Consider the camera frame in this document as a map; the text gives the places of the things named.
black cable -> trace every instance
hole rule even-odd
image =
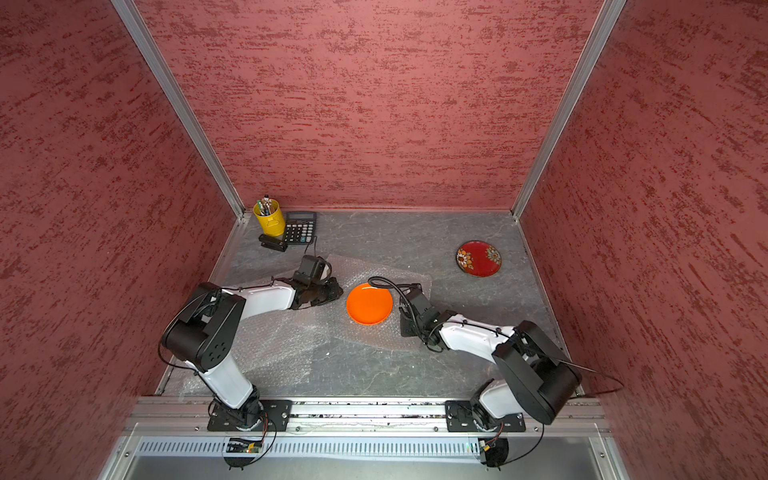
[[[492,328],[488,328],[487,326],[484,326],[484,325],[477,325],[477,324],[475,324],[475,323],[468,323],[468,322],[456,322],[456,321],[454,321],[454,320],[446,320],[446,321],[445,321],[445,322],[443,322],[443,323],[457,323],[457,324],[459,324],[459,325],[475,326],[475,327],[477,327],[477,328],[485,329],[485,330],[488,330],[489,332],[493,332],[493,333],[496,333],[497,335],[501,335],[501,336],[505,336],[505,337],[507,337],[507,338],[511,338],[511,337],[510,337],[509,335],[507,335],[506,333],[503,333],[503,332],[502,332],[500,329],[492,329]],[[433,332],[434,332],[434,331],[435,331],[435,330],[436,330],[436,329],[437,329],[439,326],[441,326],[443,323],[440,323],[440,325],[437,325],[437,326],[435,326],[435,328],[433,328],[433,329],[432,329],[432,331],[429,333],[429,337],[430,337],[430,338],[432,338],[432,333],[433,333]],[[540,357],[544,357],[544,358],[548,358],[548,359],[550,359],[550,360],[555,360],[555,361],[558,361],[558,362],[562,362],[562,363],[564,363],[565,365],[570,365],[570,366],[572,366],[572,367],[574,367],[574,368],[577,368],[577,369],[580,369],[580,370],[584,370],[584,371],[586,371],[586,372],[592,372],[592,373],[594,373],[594,374],[596,374],[596,375],[599,375],[599,376],[603,376],[603,377],[605,377],[605,378],[607,378],[607,379],[611,379],[611,380],[613,380],[614,382],[616,382],[616,383],[618,383],[619,385],[621,385],[620,387],[618,387],[618,388],[616,388],[616,389],[610,389],[610,390],[601,390],[600,392],[593,392],[593,393],[587,393],[587,394],[584,394],[584,395],[576,395],[576,396],[572,396],[572,397],[571,397],[571,399],[593,399],[593,398],[595,398],[595,397],[596,397],[596,396],[598,396],[598,395],[606,395],[606,394],[608,394],[608,393],[616,393],[616,392],[619,392],[619,391],[623,390],[624,388],[626,388],[626,387],[625,387],[625,385],[624,385],[624,382],[622,382],[621,380],[617,379],[617,378],[616,378],[616,377],[614,377],[614,376],[608,375],[607,373],[598,372],[597,370],[595,370],[595,369],[591,369],[591,368],[589,368],[588,366],[579,365],[579,364],[577,364],[577,363],[573,363],[573,362],[571,362],[571,361],[569,361],[569,360],[563,360],[563,359],[559,359],[559,358],[552,358],[552,357],[550,357],[549,355],[546,355],[546,354],[544,354],[543,352],[540,352],[540,351],[538,351],[538,350],[533,350],[533,349],[531,349],[531,350],[533,351],[533,353],[535,353],[536,355],[538,355],[538,356],[540,356]]]
[[[168,366],[172,366],[172,367],[174,367],[174,368],[177,368],[177,369],[183,369],[183,370],[192,370],[193,372],[196,372],[196,371],[197,371],[196,369],[190,368],[190,367],[188,367],[188,366],[182,366],[182,365],[174,365],[173,363],[171,363],[171,362],[168,362],[166,359],[164,359],[164,358],[163,358],[163,354],[160,352],[160,347],[161,347],[161,345],[162,345],[162,343],[163,343],[163,338],[164,338],[164,337],[166,336],[166,334],[168,333],[168,329],[170,329],[170,326],[172,326],[172,325],[174,324],[174,322],[176,321],[176,319],[177,319],[177,318],[179,318],[179,315],[181,315],[181,313],[182,313],[183,311],[185,311],[189,305],[192,305],[192,303],[195,303],[195,302],[197,302],[199,299],[201,299],[202,297],[206,296],[208,293],[210,293],[210,291],[208,291],[208,292],[203,292],[203,293],[201,293],[200,295],[198,295],[198,296],[194,297],[194,298],[193,298],[192,300],[190,300],[189,302],[187,302],[187,305],[184,305],[184,307],[182,307],[182,309],[181,309],[181,310],[179,310],[179,313],[177,313],[176,315],[174,315],[174,318],[173,318],[173,319],[172,319],[172,320],[171,320],[171,321],[168,323],[168,326],[166,326],[166,327],[165,327],[165,331],[163,331],[163,335],[162,335],[162,336],[160,337],[160,339],[157,341],[157,356],[160,358],[160,360],[161,360],[161,362],[162,362],[162,363],[165,363],[166,365],[168,365]]]
[[[317,257],[317,235],[312,239],[312,243],[308,243],[306,247],[304,247],[304,255],[306,255],[306,251],[310,248],[310,245],[314,245],[312,249],[313,249],[313,252],[315,253],[315,257]]]
[[[563,362],[566,365],[573,366],[573,367],[575,367],[577,369],[585,370],[587,372],[592,372],[592,373],[595,373],[595,374],[597,374],[599,376],[604,376],[605,378],[611,379],[614,382],[616,382],[619,385],[621,385],[620,387],[615,388],[615,389],[600,390],[598,392],[585,393],[584,395],[578,395],[577,394],[575,396],[572,396],[571,397],[572,399],[594,399],[594,398],[597,398],[598,395],[607,395],[608,393],[616,393],[616,392],[620,392],[621,390],[626,388],[626,386],[624,385],[624,382],[622,382],[621,380],[617,379],[614,376],[608,375],[607,373],[598,372],[597,370],[593,370],[593,369],[591,369],[589,367],[586,367],[586,366],[583,366],[583,365],[577,365],[576,363],[566,362],[565,360],[560,360],[560,361]]]
[[[272,424],[272,426],[275,428],[275,435],[273,435],[273,437],[272,437],[272,443],[270,443],[270,446],[269,446],[269,447],[267,447],[267,448],[266,448],[266,450],[264,450],[264,451],[262,452],[262,454],[261,454],[261,455],[259,455],[259,457],[258,457],[258,458],[255,458],[254,460],[251,460],[251,461],[250,461],[250,462],[248,462],[247,464],[243,465],[243,467],[247,467],[248,465],[252,465],[252,464],[254,464],[254,463],[258,462],[259,460],[261,460],[262,458],[264,458],[264,456],[265,456],[267,453],[269,453],[269,451],[272,449],[272,445],[274,445],[274,444],[275,444],[275,441],[277,440],[277,425],[275,425],[275,422],[273,422],[273,421],[270,419],[270,416],[269,416],[269,415],[267,415],[267,414],[266,414],[266,412],[264,412],[264,416],[266,417],[266,429],[267,429],[267,430],[269,430],[269,429],[270,429],[270,423],[271,423],[271,424]]]
[[[234,292],[241,292],[249,288],[264,288],[265,286],[272,286],[275,284],[275,277],[271,277],[271,281],[267,285],[253,285],[253,286],[222,286],[222,290],[232,290]]]
[[[413,309],[413,305],[408,301],[408,297],[402,291],[403,288],[410,289],[410,290],[418,288],[415,283],[395,283],[395,282],[392,282],[390,279],[385,278],[384,276],[371,276],[368,279],[368,284],[374,288],[384,288],[384,289],[395,290],[400,295],[400,298],[402,299],[406,307],[408,307],[408,312],[411,319],[411,327],[413,328],[413,331],[416,332],[416,335],[419,336],[422,343],[424,343],[424,345],[427,347],[427,349],[430,352],[435,352],[435,353],[442,352],[442,350],[435,350],[435,349],[429,348],[429,338],[425,338],[419,331],[419,326],[416,324],[416,312]]]
[[[499,466],[498,466],[498,467],[499,467],[499,469],[501,469],[501,467],[503,467],[504,465],[507,465],[508,463],[516,462],[516,461],[518,461],[520,458],[523,458],[523,457],[525,457],[527,454],[529,454],[529,453],[533,452],[533,451],[536,449],[536,447],[538,447],[538,444],[539,444],[539,443],[541,443],[541,439],[543,439],[543,438],[544,438],[544,424],[542,423],[542,424],[541,424],[541,436],[539,436],[539,437],[538,437],[538,442],[536,442],[536,444],[535,444],[535,445],[533,445],[533,446],[531,447],[531,449],[530,449],[530,450],[528,450],[526,453],[524,453],[524,454],[522,454],[522,455],[520,455],[520,456],[518,456],[518,457],[514,457],[512,460],[507,460],[506,462],[504,462],[504,463],[502,463],[501,465],[499,465]]]

table surface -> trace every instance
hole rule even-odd
[[[233,256],[227,285],[246,285],[298,267],[303,247],[289,247],[285,253],[268,250],[261,247],[260,234],[252,219]],[[510,214],[318,213],[317,239],[322,257],[340,255],[430,275],[431,301],[440,310],[495,325],[530,320],[563,345]],[[455,252],[468,240],[497,248],[502,255],[498,273],[476,278],[458,268]],[[469,397],[486,380],[501,378],[495,364],[465,352],[387,350],[331,336],[303,340],[303,347],[286,346],[279,354],[265,353],[274,349],[258,345],[239,352],[241,358],[252,356],[239,362],[262,395]],[[257,368],[247,368],[250,359]],[[175,369],[163,395],[207,393],[188,371]]]

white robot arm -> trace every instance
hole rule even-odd
[[[197,372],[233,426],[254,429],[262,412],[258,391],[230,353],[240,319],[340,298],[343,291],[331,272],[321,257],[305,255],[291,278],[267,286],[231,289],[203,283],[166,328],[161,344]],[[397,286],[382,277],[371,277],[369,284],[400,293],[403,336],[418,336],[433,351],[464,350],[497,365],[504,379],[487,382],[470,401],[481,429],[496,429],[506,415],[520,412],[551,424],[581,381],[560,349],[531,322],[517,327],[475,322],[456,312],[440,313],[414,285]]]
[[[419,337],[431,351],[464,350],[496,364],[503,379],[487,382],[470,400],[481,429],[495,430],[506,415],[520,412],[550,425],[581,382],[566,355],[532,322],[488,325],[450,310],[440,313],[417,286],[380,276],[368,283],[399,293],[402,336]]]
[[[258,391],[230,352],[240,319],[338,299],[343,290],[331,272],[323,258],[305,255],[292,277],[270,285],[232,289],[202,283],[165,329],[161,345],[198,374],[233,426],[254,429],[262,412]]]

aluminum frame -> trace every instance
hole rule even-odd
[[[474,441],[477,432],[448,432],[445,424],[445,401],[433,397],[287,397],[294,402],[287,430],[278,439],[467,439]],[[101,480],[123,479],[135,452],[149,437],[222,438],[226,432],[208,432],[208,405],[212,397],[195,396],[184,400],[140,397],[126,421],[123,435]],[[272,397],[263,397],[269,402]],[[502,436],[537,438],[540,424],[529,415],[525,432],[503,432]],[[579,437],[590,439],[595,461],[604,480],[626,480],[618,475],[623,465],[615,465],[612,433],[597,399],[575,399],[560,411],[548,425],[547,437]]]
[[[174,74],[170,71],[168,63],[154,42],[152,34],[149,32],[147,24],[144,23],[144,19],[141,17],[136,4],[134,4],[133,0],[111,1],[125,24],[125,28],[128,29],[128,33],[131,34],[136,46],[139,48],[142,56],[144,56],[144,60],[149,65],[150,70],[152,70],[154,77],[163,88],[163,92],[165,92],[170,105],[176,111],[176,115],[178,115],[184,128],[187,129],[187,133],[190,135],[197,151],[200,152],[201,157],[208,166],[210,174],[214,176],[214,180],[221,189],[221,193],[226,197],[235,215],[238,218],[242,217],[247,208],[245,208],[240,195],[237,194],[232,181],[221,165],[213,145],[208,141],[203,127],[200,125],[197,117],[195,117],[187,98],[184,97],[184,93],[182,93],[179,84],[176,82]]]
[[[581,55],[579,55],[579,59],[576,62],[571,80],[565,88],[563,98],[560,100],[558,109],[554,113],[552,122],[549,124],[544,140],[541,142],[541,148],[539,148],[536,158],[531,165],[531,170],[528,172],[520,193],[517,199],[515,199],[515,204],[512,205],[510,210],[515,221],[520,220],[525,206],[528,205],[536,184],[547,167],[549,157],[552,155],[558,140],[560,140],[565,125],[568,123],[568,119],[578,103],[581,92],[584,90],[584,86],[587,84],[587,80],[597,64],[598,58],[600,58],[600,53],[603,51],[605,42],[611,35],[614,25],[616,25],[625,2],[626,0],[605,0],[600,8],[587,42],[584,44],[584,49],[581,51]]]

calculator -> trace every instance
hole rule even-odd
[[[315,212],[286,212],[286,232],[283,241],[289,245],[307,245],[315,237]]]

